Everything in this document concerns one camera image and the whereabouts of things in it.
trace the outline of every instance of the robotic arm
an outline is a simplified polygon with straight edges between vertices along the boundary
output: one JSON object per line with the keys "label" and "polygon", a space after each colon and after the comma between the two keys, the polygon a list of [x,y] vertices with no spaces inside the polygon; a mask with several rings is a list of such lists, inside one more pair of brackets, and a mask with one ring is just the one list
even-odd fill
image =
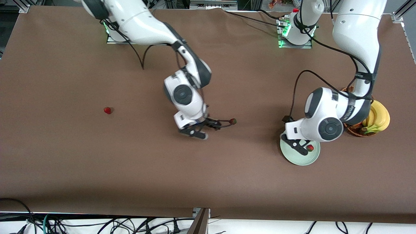
{"label": "robotic arm", "polygon": [[208,135],[201,131],[203,126],[216,130],[224,127],[219,120],[208,117],[207,105],[197,91],[209,84],[211,69],[168,23],[157,20],[142,0],[82,0],[82,5],[96,19],[118,28],[109,31],[114,40],[169,45],[186,60],[186,65],[166,78],[163,86],[178,109],[174,119],[180,133],[206,139]]}
{"label": "robotic arm", "polygon": [[[309,7],[300,9],[291,17],[291,20],[295,17],[299,19],[298,16],[305,16],[304,23],[316,23],[317,19],[314,17],[316,14],[306,13],[306,10],[310,9],[310,6],[316,9],[319,5],[316,2],[319,1],[303,0],[303,4]],[[341,136],[342,123],[354,125],[367,118],[371,105],[369,99],[376,80],[381,54],[377,30],[385,6],[386,0],[344,0],[334,24],[332,36],[341,49],[363,62],[361,64],[354,59],[357,65],[354,90],[342,92],[344,95],[340,95],[332,89],[320,87],[312,92],[306,100],[305,118],[285,124],[289,140],[333,141]],[[307,28],[308,25],[292,28],[291,32],[295,34],[300,31],[299,34],[302,34],[302,28],[305,27]]]}

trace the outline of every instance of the brown tabletop surface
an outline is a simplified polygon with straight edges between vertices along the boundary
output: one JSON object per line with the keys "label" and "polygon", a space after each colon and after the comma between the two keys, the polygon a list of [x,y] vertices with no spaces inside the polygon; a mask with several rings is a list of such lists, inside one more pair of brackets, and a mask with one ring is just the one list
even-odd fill
{"label": "brown tabletop surface", "polygon": [[[35,212],[179,217],[210,207],[222,218],[416,223],[416,66],[390,16],[379,26],[373,93],[390,126],[370,138],[344,133],[322,143],[318,160],[302,167],[277,143],[295,78],[311,69],[345,87],[355,71],[350,58],[315,43],[278,48],[276,27],[221,9],[154,14],[211,67],[204,88],[211,116],[238,123],[208,130],[206,141],[180,135],[162,88],[178,69],[171,48],[151,48],[142,70],[128,45],[106,44],[83,8],[31,7],[0,62],[1,197]],[[329,15],[319,25],[316,38],[336,46]],[[301,77],[296,119],[321,86],[311,74]],[[0,204],[8,209],[21,207]]]}

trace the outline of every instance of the brown wicker basket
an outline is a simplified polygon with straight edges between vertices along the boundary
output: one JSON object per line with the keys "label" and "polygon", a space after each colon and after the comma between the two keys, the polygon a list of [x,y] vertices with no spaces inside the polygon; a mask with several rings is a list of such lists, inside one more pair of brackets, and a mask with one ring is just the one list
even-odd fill
{"label": "brown wicker basket", "polygon": [[[354,87],[350,86],[348,91],[352,92],[353,89],[354,89]],[[344,127],[346,128],[346,130],[349,134],[351,134],[353,136],[356,136],[356,137],[372,137],[375,134],[377,134],[377,132],[369,132],[367,134],[364,134],[361,131],[361,128],[364,127],[362,123],[359,123],[359,124],[356,124],[356,125],[348,125],[348,124],[344,123]]]}

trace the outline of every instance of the banana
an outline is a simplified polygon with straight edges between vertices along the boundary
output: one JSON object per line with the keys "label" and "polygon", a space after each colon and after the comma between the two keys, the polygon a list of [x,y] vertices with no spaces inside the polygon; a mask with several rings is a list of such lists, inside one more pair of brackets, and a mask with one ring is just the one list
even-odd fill
{"label": "banana", "polygon": [[385,130],[389,124],[390,114],[387,109],[379,101],[373,101],[370,107],[369,116],[363,121],[363,125],[366,127],[365,133],[381,132]]}

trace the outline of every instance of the light green plate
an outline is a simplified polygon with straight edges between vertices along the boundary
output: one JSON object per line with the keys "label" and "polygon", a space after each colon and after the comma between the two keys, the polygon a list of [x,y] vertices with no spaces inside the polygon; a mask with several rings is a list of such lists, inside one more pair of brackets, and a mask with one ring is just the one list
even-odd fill
{"label": "light green plate", "polygon": [[316,159],[319,156],[319,153],[321,152],[321,145],[319,144],[319,142],[311,141],[309,142],[309,144],[311,144],[314,147],[314,150],[312,152],[309,152],[308,155],[303,156],[296,150],[292,149],[290,145],[288,145],[280,138],[280,150],[282,151],[283,156],[287,160],[289,160],[289,162],[299,166],[307,166],[309,164],[312,164],[316,161]]}

